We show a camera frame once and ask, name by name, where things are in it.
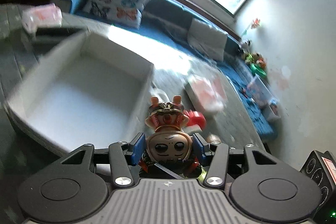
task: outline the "sticker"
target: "sticker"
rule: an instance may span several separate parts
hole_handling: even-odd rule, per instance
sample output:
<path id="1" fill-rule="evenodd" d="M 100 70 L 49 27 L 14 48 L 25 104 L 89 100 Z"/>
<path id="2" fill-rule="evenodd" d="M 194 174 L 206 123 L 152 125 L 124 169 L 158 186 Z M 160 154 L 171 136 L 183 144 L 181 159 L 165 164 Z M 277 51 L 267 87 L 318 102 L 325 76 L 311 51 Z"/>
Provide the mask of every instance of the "sticker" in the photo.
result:
<path id="1" fill-rule="evenodd" d="M 331 174 L 333 180 L 334 180 L 334 183 L 336 184 L 336 168 L 335 168 L 335 165 L 334 163 L 329 160 L 329 159 L 326 159 L 326 158 L 323 158 L 321 157 L 325 163 L 325 165 L 327 166 L 328 170 L 329 170 L 329 173 Z"/>

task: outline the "round black pad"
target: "round black pad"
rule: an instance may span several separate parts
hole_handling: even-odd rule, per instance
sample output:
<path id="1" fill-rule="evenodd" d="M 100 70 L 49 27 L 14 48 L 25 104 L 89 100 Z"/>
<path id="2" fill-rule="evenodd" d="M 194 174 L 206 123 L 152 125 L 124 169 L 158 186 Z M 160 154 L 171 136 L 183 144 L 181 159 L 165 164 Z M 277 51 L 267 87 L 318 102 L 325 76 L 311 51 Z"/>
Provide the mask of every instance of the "round black pad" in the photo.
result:
<path id="1" fill-rule="evenodd" d="M 284 179 L 264 180 L 259 184 L 258 189 L 264 197 L 272 200 L 287 200 L 293 198 L 297 193 L 295 184 Z"/>
<path id="2" fill-rule="evenodd" d="M 81 163 L 65 157 L 23 182 L 17 201 L 26 216 L 37 222 L 68 223 L 100 209 L 108 189 L 105 181 L 89 170 L 93 149 L 82 146 L 72 152 L 75 160 L 77 152 L 85 152 Z"/>
<path id="3" fill-rule="evenodd" d="M 294 223 L 313 217 L 321 192 L 313 180 L 256 148 L 245 148 L 248 171 L 232 183 L 230 198 L 251 218 Z"/>
<path id="4" fill-rule="evenodd" d="M 53 179 L 43 184 L 41 194 L 50 200 L 67 200 L 74 197 L 80 189 L 71 179 Z"/>

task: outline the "toy figure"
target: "toy figure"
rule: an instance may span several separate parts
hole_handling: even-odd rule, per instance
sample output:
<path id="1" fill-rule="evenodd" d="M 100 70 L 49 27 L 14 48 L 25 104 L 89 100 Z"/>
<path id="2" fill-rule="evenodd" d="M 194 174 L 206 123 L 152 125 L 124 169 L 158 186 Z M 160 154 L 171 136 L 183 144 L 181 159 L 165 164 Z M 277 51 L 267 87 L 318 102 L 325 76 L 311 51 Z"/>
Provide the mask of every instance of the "toy figure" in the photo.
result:
<path id="1" fill-rule="evenodd" d="M 260 58 L 256 61 L 256 65 L 262 69 L 266 68 L 266 63 L 263 58 Z"/>
<path id="2" fill-rule="evenodd" d="M 260 26 L 260 19 L 256 18 L 252 20 L 251 29 L 255 29 Z"/>
<path id="3" fill-rule="evenodd" d="M 172 103 L 159 103 L 157 97 L 152 97 L 151 102 L 149 117 L 145 120 L 146 125 L 155 131 L 146 139 L 149 157 L 156 162 L 187 159 L 191 152 L 192 140 L 188 134 L 181 131 L 189 121 L 181 105 L 181 96 L 174 96 Z"/>
<path id="4" fill-rule="evenodd" d="M 184 114 L 181 96 L 163 103 L 152 97 L 151 103 L 145 123 L 154 129 L 154 134 L 146 138 L 146 151 L 139 164 L 140 176 L 150 177 L 150 166 L 159 163 L 176 174 L 197 178 L 202 168 L 192 153 L 192 137 L 182 131 L 189 117 Z"/>
<path id="5" fill-rule="evenodd" d="M 245 64 L 246 65 L 250 65 L 254 62 L 253 56 L 252 54 L 248 54 L 245 58 Z"/>

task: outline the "black speaker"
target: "black speaker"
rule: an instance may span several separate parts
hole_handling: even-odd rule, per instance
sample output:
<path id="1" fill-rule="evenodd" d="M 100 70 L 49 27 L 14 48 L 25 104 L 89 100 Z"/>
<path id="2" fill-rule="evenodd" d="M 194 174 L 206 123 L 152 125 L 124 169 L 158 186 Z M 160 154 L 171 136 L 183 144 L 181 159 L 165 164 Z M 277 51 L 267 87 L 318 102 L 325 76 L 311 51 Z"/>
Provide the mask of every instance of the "black speaker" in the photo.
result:
<path id="1" fill-rule="evenodd" d="M 321 189 L 321 203 L 315 214 L 317 223 L 336 223 L 336 160 L 331 152 L 312 151 L 300 172 Z"/>

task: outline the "tissue box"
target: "tissue box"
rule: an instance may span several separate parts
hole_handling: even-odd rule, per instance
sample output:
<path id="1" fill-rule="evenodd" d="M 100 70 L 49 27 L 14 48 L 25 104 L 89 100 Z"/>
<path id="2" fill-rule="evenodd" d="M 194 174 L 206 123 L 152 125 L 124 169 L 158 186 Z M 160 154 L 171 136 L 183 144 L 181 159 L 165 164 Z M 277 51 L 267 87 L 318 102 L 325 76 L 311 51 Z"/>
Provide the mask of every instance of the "tissue box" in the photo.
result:
<path id="1" fill-rule="evenodd" d="M 62 12 L 54 3 L 33 7 L 22 12 L 22 26 L 28 33 L 35 33 L 37 27 L 61 27 Z"/>

